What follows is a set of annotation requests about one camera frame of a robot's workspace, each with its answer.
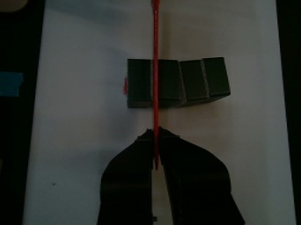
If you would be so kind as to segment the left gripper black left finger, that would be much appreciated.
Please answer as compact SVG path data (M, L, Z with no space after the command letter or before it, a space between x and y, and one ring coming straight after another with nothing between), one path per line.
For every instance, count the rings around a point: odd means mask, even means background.
M152 225L152 131L113 157L101 174L96 225Z

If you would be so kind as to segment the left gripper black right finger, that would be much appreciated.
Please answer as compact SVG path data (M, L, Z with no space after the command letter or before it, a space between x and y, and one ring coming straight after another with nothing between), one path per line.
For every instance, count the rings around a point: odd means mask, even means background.
M159 151L172 225L245 225L219 159L163 128Z

